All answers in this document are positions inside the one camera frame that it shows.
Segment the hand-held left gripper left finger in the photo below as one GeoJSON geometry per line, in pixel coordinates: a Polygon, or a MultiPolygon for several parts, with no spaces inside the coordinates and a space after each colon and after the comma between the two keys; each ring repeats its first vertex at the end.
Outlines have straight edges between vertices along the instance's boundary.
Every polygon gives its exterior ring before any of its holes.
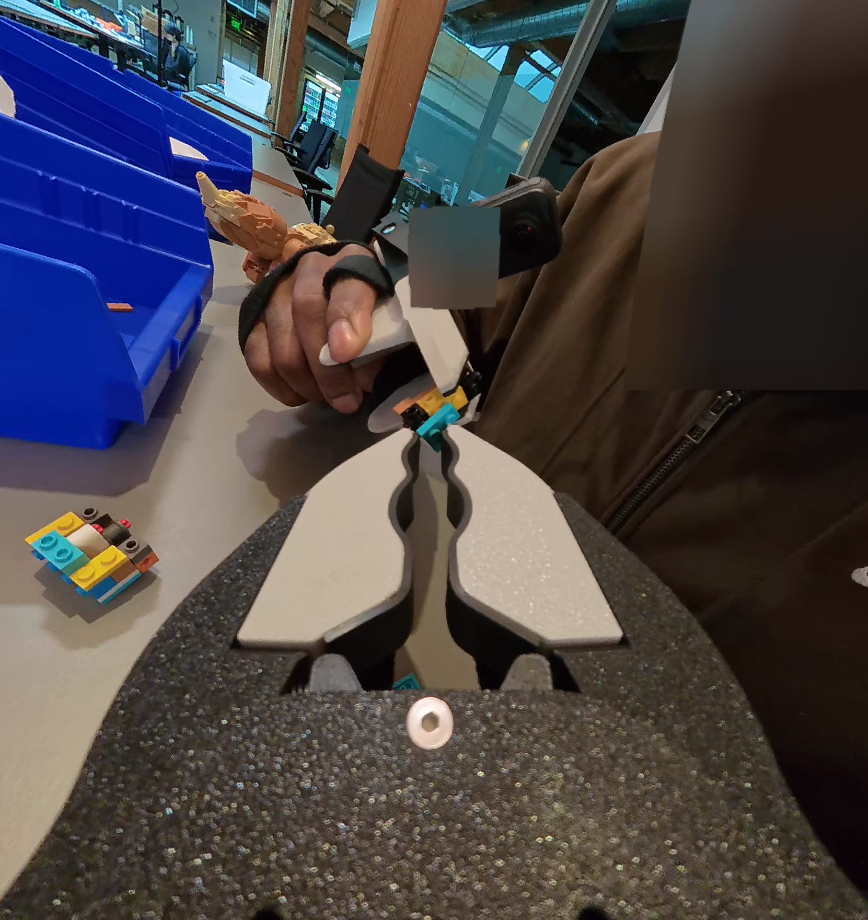
{"type": "Polygon", "coordinates": [[[308,493],[237,640],[273,650],[398,650],[413,625],[415,434],[396,431],[308,493]]]}

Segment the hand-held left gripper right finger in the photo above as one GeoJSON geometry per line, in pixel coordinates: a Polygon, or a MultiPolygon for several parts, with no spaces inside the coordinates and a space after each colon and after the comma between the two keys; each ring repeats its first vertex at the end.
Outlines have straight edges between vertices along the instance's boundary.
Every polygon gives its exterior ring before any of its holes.
{"type": "Polygon", "coordinates": [[[442,459],[458,598],[543,648],[619,643],[624,632],[553,490],[458,425],[443,432],[442,459]]]}

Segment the yellow and brown brick assembly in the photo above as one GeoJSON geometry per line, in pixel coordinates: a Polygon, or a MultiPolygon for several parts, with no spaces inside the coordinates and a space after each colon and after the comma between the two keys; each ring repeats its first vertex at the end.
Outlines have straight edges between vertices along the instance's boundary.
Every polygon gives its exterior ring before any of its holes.
{"type": "Polygon", "coordinates": [[[399,415],[404,426],[417,431],[417,428],[445,403],[451,403],[458,410],[461,418],[456,423],[468,424],[474,421],[466,420],[466,407],[469,403],[466,397],[466,373],[467,370],[460,378],[456,388],[447,395],[444,395],[437,386],[433,386],[422,394],[413,398],[405,398],[396,404],[394,411],[399,415]]]}

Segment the grey desk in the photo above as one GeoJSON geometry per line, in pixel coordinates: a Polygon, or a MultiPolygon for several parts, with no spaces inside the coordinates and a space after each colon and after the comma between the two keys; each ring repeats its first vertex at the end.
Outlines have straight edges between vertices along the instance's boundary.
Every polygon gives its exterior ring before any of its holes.
{"type": "Polygon", "coordinates": [[[211,299],[146,425],[102,451],[0,438],[0,897],[176,605],[289,495],[371,442],[363,420],[285,416],[256,385],[236,338],[243,255],[210,246],[211,299]],[[111,604],[49,577],[24,542],[94,503],[129,519],[161,560],[111,604]]]}

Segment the person's right hand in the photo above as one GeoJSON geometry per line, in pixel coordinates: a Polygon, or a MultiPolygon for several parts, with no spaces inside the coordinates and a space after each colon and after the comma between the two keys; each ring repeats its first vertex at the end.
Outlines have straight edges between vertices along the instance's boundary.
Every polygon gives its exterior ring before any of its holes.
{"type": "Polygon", "coordinates": [[[367,346],[377,294],[359,279],[345,278],[324,294],[324,276],[342,259],[371,256],[349,245],[334,256],[302,257],[279,283],[246,341],[246,365],[267,393],[288,407],[324,402],[350,414],[372,389],[383,359],[358,368],[350,362],[367,346]]]}

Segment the person's brown jacket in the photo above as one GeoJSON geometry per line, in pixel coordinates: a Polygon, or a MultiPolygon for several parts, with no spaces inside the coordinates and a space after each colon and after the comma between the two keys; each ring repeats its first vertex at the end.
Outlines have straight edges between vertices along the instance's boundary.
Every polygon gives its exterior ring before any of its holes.
{"type": "Polygon", "coordinates": [[[560,194],[555,260],[462,315],[476,432],[605,525],[739,677],[796,799],[868,889],[868,391],[629,391],[659,132],[560,194]],[[713,415],[716,401],[729,402],[713,415]]]}

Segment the black fabric chair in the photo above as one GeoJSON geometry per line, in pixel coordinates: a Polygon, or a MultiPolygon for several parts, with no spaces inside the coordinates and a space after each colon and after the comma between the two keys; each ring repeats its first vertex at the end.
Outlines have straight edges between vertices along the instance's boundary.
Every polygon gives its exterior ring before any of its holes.
{"type": "Polygon", "coordinates": [[[359,144],[340,180],[329,210],[319,224],[336,240],[369,244],[373,229],[392,210],[403,169],[385,167],[359,144]]]}

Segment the brown brick figure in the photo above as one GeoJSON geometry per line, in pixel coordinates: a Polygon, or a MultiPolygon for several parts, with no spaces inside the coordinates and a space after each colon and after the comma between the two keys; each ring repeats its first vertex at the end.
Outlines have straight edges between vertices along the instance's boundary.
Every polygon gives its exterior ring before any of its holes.
{"type": "Polygon", "coordinates": [[[238,244],[248,252],[243,272],[253,283],[260,282],[300,250],[336,241],[318,224],[289,225],[274,208],[251,195],[242,194],[238,201],[243,209],[236,228],[238,244]]]}

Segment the black office chair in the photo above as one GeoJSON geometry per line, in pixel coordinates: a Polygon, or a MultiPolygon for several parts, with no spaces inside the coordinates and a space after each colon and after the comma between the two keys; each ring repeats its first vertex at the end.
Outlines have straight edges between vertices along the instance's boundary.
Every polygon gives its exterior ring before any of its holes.
{"type": "Polygon", "coordinates": [[[327,168],[331,163],[332,150],[338,132],[322,121],[312,121],[300,143],[283,135],[272,132],[273,147],[283,153],[304,193],[308,207],[315,223],[320,224],[322,202],[331,203],[334,199],[329,192],[332,186],[315,174],[318,168],[327,168]]]}

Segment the multicoloured brick model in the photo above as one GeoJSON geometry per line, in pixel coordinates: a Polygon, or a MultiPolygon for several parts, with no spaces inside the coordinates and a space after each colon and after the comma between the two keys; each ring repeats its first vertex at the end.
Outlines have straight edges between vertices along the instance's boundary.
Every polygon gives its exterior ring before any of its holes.
{"type": "Polygon", "coordinates": [[[32,555],[81,597],[107,604],[159,562],[150,543],[97,507],[67,512],[25,537],[32,555]]]}

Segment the tan brick figure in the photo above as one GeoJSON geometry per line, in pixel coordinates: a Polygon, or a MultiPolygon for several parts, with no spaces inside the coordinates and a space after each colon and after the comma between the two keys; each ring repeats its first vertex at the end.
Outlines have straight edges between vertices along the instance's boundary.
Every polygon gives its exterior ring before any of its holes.
{"type": "Polygon", "coordinates": [[[221,190],[203,171],[196,173],[197,185],[205,214],[210,224],[220,230],[223,223],[242,226],[242,218],[248,213],[250,196],[238,190],[221,190]]]}

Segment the white storage box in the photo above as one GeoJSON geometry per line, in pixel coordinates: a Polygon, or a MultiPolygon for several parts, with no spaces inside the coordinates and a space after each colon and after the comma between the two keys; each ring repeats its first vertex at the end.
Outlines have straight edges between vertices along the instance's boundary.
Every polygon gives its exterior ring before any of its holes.
{"type": "Polygon", "coordinates": [[[227,58],[223,59],[222,65],[225,97],[260,117],[265,116],[271,94],[270,82],[227,58]]]}

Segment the wooden post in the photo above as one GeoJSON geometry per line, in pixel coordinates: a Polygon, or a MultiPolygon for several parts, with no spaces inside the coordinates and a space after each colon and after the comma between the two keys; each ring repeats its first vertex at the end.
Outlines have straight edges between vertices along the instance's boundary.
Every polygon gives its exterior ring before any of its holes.
{"type": "Polygon", "coordinates": [[[400,166],[447,5],[446,1],[377,2],[340,184],[360,144],[383,166],[400,166]]]}
{"type": "Polygon", "coordinates": [[[306,34],[312,1],[278,2],[278,80],[276,84],[275,131],[286,137],[299,117],[298,98],[306,34]]]}

